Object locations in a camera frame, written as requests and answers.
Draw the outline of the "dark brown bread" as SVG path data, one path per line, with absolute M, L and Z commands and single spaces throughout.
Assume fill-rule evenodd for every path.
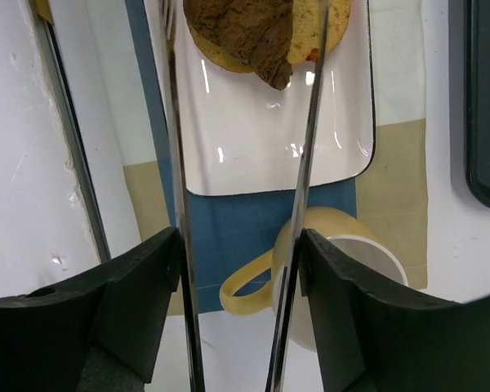
M 188 26 L 226 57 L 278 91 L 287 87 L 292 1 L 184 1 L 183 8 Z

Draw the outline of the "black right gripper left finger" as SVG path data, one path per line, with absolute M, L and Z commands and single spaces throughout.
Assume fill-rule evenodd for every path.
M 169 227 L 83 273 L 0 298 L 0 391 L 143 390 L 181 254 Z

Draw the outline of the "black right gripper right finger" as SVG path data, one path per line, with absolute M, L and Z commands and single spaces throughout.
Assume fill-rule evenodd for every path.
M 446 301 L 301 237 L 326 391 L 490 391 L 490 296 Z

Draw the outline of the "metal tongs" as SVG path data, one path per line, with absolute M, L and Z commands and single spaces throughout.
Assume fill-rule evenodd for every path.
M 198 300 L 194 272 L 194 253 L 189 223 L 188 191 L 185 179 L 185 162 L 180 129 L 180 102 L 177 92 L 175 39 L 177 1 L 158 2 L 158 49 L 164 57 L 162 84 L 164 117 L 171 156 L 172 188 L 174 196 L 175 222 L 184 242 L 185 259 L 180 273 L 185 309 L 186 340 L 189 356 L 190 388 L 193 391 L 205 389 L 201 336 L 198 321 Z M 304 226 L 310 189 L 311 168 L 317 134 L 321 91 L 323 85 L 323 65 L 326 55 L 327 30 L 331 3 L 319 3 L 319 49 L 314 67 L 314 83 L 310 94 L 310 107 L 305 129 L 304 149 L 301 153 L 296 191 L 292 209 L 291 231 L 287 245 L 287 259 L 281 269 L 282 281 L 278 298 L 274 338 L 270 353 L 266 390 L 283 390 L 284 370 L 287 357 L 287 343 L 291 324 L 293 301 L 297 286 L 305 285 L 305 271 L 300 265 L 301 233 Z

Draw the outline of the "tan sliced bread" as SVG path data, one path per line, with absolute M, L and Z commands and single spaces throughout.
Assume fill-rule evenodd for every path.
M 292 40 L 287 60 L 293 66 L 304 61 L 316 61 L 319 53 L 319 3 L 317 1 L 292 1 Z M 223 51 L 189 28 L 198 49 L 215 65 L 238 74 L 252 70 L 225 56 Z

